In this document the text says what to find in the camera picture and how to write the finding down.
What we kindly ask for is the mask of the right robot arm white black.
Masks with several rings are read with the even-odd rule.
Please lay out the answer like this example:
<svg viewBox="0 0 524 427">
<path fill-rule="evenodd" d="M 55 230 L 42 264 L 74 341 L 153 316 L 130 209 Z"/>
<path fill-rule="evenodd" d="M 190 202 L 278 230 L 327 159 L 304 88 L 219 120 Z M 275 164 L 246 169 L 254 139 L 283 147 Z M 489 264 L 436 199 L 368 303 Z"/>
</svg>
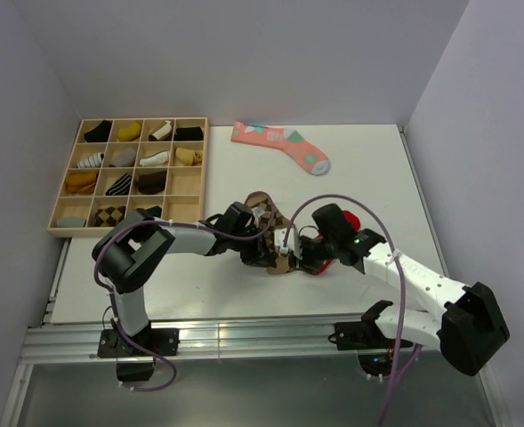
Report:
<svg viewBox="0 0 524 427">
<path fill-rule="evenodd" d="M 338 261 L 376 278 L 416 300 L 409 310 L 402 301 L 381 300 L 358 321 L 335 324 L 338 350 L 372 350 L 401 340 L 440 351 L 464 375 L 474 376 L 507 343 L 510 332 L 493 291 L 477 282 L 468 286 L 445 277 L 403 254 L 387 236 L 356 229 L 341 208 L 329 204 L 312 218 L 318 235 L 308 238 L 286 229 L 279 251 L 297 260 L 298 270 L 315 274 Z"/>
</svg>

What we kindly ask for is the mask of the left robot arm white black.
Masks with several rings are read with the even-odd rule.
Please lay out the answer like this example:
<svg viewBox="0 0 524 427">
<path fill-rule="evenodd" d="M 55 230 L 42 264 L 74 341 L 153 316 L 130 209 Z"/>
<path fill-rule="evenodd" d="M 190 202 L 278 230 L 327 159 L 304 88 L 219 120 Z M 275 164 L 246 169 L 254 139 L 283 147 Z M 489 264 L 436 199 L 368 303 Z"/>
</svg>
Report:
<svg viewBox="0 0 524 427">
<path fill-rule="evenodd" d="M 130 355 L 150 347 L 143 287 L 167 255 L 209 257 L 231 250 L 256 257 L 269 229 L 260 209 L 239 202 L 198 222 L 162 220 L 144 209 L 129 213 L 92 250 L 94 280 L 109 293 L 118 345 Z"/>
</svg>

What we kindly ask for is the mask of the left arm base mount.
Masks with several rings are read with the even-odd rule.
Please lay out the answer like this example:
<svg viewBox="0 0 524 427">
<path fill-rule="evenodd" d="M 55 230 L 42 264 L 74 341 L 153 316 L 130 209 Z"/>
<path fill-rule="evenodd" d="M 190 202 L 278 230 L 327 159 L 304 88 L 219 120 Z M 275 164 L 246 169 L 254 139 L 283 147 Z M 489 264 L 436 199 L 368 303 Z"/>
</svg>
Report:
<svg viewBox="0 0 524 427">
<path fill-rule="evenodd" d="M 151 328 L 142 339 L 142 347 L 160 355 L 172 357 L 177 354 L 179 344 L 178 328 Z M 123 361 L 123 359 L 149 357 L 149 354 L 133 347 L 115 329 L 104 329 L 101 332 L 97 350 L 99 359 L 117 359 L 116 377 L 125 385 L 139 385 L 148 381 L 155 372 L 157 358 L 151 361 Z"/>
</svg>

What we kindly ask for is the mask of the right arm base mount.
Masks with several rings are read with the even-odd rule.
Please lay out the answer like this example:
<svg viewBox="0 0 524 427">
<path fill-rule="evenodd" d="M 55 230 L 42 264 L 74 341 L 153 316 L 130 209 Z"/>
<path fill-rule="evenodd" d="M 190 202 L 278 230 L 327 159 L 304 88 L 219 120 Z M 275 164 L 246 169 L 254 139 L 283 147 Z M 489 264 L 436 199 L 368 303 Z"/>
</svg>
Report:
<svg viewBox="0 0 524 427">
<path fill-rule="evenodd" d="M 367 379 L 374 377 L 381 382 L 391 374 L 395 340 L 382 335 L 376 319 L 377 316 L 366 314 L 359 321 L 337 322 L 327 340 L 339 351 L 371 350 L 372 353 L 358 355 L 359 365 Z"/>
</svg>

